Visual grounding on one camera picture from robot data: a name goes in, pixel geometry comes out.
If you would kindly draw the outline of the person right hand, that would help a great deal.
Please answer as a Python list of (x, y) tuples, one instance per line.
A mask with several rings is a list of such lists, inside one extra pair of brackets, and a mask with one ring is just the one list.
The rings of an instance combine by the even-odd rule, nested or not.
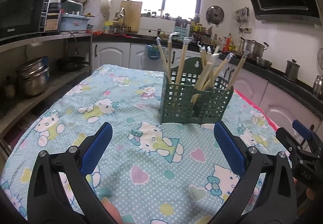
[(301, 206), (305, 201), (314, 202), (314, 205), (322, 206), (322, 185), (317, 189), (311, 189), (299, 180), (294, 178), (297, 194), (297, 206)]

